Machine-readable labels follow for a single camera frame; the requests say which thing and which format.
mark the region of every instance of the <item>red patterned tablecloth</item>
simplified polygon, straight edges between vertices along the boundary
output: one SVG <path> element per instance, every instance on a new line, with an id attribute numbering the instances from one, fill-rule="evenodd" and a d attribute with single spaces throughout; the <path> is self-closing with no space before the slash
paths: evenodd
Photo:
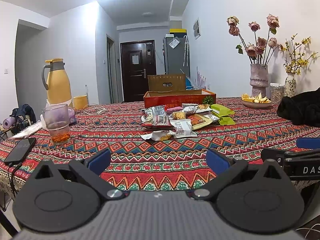
<path id="1" fill-rule="evenodd" d="M 188 189 L 215 177 L 206 165 L 207 148 L 215 148 L 229 157 L 241 156 L 250 163 L 262 163 L 260 152 L 265 147 L 298 151 L 297 138 L 320 136 L 320 128 L 292 125 L 278 117 L 276 106 L 250 109 L 239 98 L 218 98 L 217 103 L 236 112 L 232 116 L 235 125 L 212 124 L 197 130 L 198 137 L 163 142 L 146 142 L 140 137 L 151 132 L 141 126 L 143 102 L 104 105 L 101 107 L 105 111 L 94 115 L 86 114 L 86 109 L 77 115 L 78 124 L 71 126 L 71 140 L 63 146 L 55 147 L 45 130 L 33 135 L 37 138 L 36 145 L 16 172 L 15 185 L 22 187 L 43 158 L 67 163 L 109 147 L 111 164 L 101 177 L 119 189 Z M 3 161 L 15 145 L 12 139 L 0 144 L 0 187 L 10 194 Z"/>

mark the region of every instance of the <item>flower vase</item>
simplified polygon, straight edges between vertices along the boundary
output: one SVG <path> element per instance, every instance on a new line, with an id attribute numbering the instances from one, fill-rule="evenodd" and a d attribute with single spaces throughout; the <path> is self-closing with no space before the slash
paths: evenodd
<path id="1" fill-rule="evenodd" d="M 252 97 L 261 93 L 262 97 L 266 96 L 266 88 L 269 86 L 268 65 L 251 64 L 250 65 L 250 85 L 252 86 Z"/>
<path id="2" fill-rule="evenodd" d="M 294 73 L 287 73 L 288 76 L 284 82 L 284 96 L 293 97 L 296 95 L 297 81 Z"/>

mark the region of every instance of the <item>pink rose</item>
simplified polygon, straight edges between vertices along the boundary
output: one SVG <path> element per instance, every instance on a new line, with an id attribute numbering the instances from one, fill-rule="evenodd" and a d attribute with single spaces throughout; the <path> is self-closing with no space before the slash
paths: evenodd
<path id="1" fill-rule="evenodd" d="M 260 47 L 260 46 L 257 46 L 257 47 L 256 47 L 256 50 L 257 50 L 257 53 L 258 53 L 259 55 L 262 55 L 263 52 L 264 52 L 264 48 L 263 48 L 263 47 Z"/>
<path id="2" fill-rule="evenodd" d="M 258 37 L 257 46 L 260 46 L 262 48 L 265 48 L 267 46 L 267 40 Z"/>
<path id="3" fill-rule="evenodd" d="M 229 33 L 233 36 L 238 36 L 240 33 L 240 30 L 238 27 L 235 27 L 233 25 L 230 25 Z"/>
<path id="4" fill-rule="evenodd" d="M 276 27 L 279 27 L 279 20 L 278 17 L 275 17 L 271 14 L 267 17 L 267 23 L 271 29 L 275 29 Z"/>
<path id="5" fill-rule="evenodd" d="M 268 41 L 268 45 L 269 45 L 269 47 L 271 47 L 273 49 L 277 45 L 277 39 L 270 38 L 270 40 Z"/>
<path id="6" fill-rule="evenodd" d="M 230 16 L 230 17 L 227 19 L 227 23 L 228 23 L 230 26 L 237 26 L 237 24 L 239 23 L 239 19 L 238 19 L 236 16 Z"/>
<path id="7" fill-rule="evenodd" d="M 260 25 L 257 24 L 256 22 L 249 23 L 249 27 L 253 32 L 256 32 L 257 30 L 260 29 Z"/>
<path id="8" fill-rule="evenodd" d="M 245 52 L 249 57 L 257 57 L 257 50 L 253 44 L 249 44 L 249 46 L 245 48 Z"/>

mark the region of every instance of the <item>black smartphone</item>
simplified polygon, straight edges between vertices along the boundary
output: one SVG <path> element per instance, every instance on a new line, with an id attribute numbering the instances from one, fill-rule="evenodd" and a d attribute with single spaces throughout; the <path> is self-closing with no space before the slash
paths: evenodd
<path id="1" fill-rule="evenodd" d="M 16 165 L 23 162 L 35 144 L 36 138 L 28 138 L 19 141 L 4 160 L 4 164 L 9 165 L 12 163 L 12 165 Z"/>

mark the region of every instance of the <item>black cloth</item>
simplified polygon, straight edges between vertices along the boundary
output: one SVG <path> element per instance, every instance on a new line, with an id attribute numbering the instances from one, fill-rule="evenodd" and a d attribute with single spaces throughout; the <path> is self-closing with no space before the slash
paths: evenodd
<path id="1" fill-rule="evenodd" d="M 30 116 L 30 121 L 32 123 L 36 123 L 36 115 L 33 112 L 33 109 L 28 104 L 24 104 L 22 107 L 15 108 L 12 110 L 12 114 L 10 116 L 13 116 L 16 118 L 17 122 L 23 122 L 23 120 L 26 118 L 26 115 Z"/>
<path id="2" fill-rule="evenodd" d="M 277 114 L 291 120 L 294 125 L 306 124 L 320 127 L 320 88 L 292 98 L 283 97 Z"/>

